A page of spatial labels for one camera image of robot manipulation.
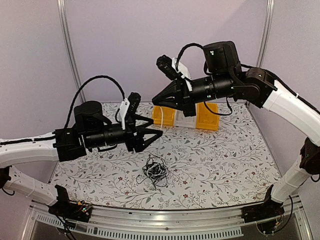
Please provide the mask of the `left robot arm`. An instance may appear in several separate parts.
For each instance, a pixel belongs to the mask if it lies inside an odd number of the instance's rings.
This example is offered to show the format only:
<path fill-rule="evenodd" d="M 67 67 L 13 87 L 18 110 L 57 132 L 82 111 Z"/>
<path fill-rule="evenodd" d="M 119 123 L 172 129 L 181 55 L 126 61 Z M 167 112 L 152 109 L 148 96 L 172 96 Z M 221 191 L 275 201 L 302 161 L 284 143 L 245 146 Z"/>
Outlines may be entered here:
<path fill-rule="evenodd" d="M 15 166 L 34 162 L 67 162 L 77 160 L 96 150 L 107 152 L 124 144 L 129 152 L 142 152 L 162 136 L 162 131 L 149 127 L 153 119 L 136 113 L 139 103 L 125 98 L 118 109 L 119 119 L 113 123 L 103 115 L 102 104 L 87 101 L 73 110 L 75 123 L 49 132 L 44 136 L 26 139 L 1 140 L 0 187 L 24 194 L 63 217 L 74 213 L 74 203 L 67 190 L 49 185 L 20 172 Z"/>

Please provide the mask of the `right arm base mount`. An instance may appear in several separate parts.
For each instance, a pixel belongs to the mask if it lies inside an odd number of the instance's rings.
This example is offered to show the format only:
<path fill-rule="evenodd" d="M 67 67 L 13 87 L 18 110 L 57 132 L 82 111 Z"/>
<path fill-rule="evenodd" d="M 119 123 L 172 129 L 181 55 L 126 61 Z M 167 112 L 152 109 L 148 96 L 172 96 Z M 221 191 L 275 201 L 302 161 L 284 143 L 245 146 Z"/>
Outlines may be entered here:
<path fill-rule="evenodd" d="M 272 184 L 267 189 L 262 203 L 241 208 L 241 218 L 245 223 L 263 221 L 257 224 L 257 229 L 265 235 L 276 232 L 285 213 L 283 203 L 272 200 L 271 192 L 273 187 L 274 185 Z"/>

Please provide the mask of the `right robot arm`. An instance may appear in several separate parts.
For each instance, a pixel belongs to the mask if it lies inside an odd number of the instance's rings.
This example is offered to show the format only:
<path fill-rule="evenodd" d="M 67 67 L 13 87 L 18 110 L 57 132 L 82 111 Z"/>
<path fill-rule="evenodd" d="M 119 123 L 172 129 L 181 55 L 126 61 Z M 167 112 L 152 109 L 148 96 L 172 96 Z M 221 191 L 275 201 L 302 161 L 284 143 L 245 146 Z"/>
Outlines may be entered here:
<path fill-rule="evenodd" d="M 262 218 L 269 218 L 289 195 L 320 172 L 320 112 L 273 72 L 242 64 L 234 42 L 215 42 L 202 46 L 201 50 L 205 58 L 205 76 L 195 80 L 188 77 L 188 69 L 180 64 L 179 57 L 162 55 L 156 60 L 156 66 L 170 84 L 152 99 L 152 103 L 193 117 L 198 103 L 221 98 L 245 100 L 300 130 L 306 140 L 298 160 L 268 188 L 258 208 Z"/>

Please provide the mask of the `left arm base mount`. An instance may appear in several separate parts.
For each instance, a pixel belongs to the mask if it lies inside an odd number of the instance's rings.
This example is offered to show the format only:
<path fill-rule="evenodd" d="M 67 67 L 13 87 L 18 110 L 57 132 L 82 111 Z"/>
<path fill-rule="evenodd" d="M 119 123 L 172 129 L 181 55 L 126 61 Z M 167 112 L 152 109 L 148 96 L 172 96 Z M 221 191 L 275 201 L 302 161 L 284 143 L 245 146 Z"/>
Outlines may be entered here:
<path fill-rule="evenodd" d="M 56 202 L 48 205 L 48 212 L 61 218 L 88 223 L 93 205 L 84 200 L 71 201 L 67 190 L 60 185 L 56 184 L 54 188 L 57 191 Z"/>

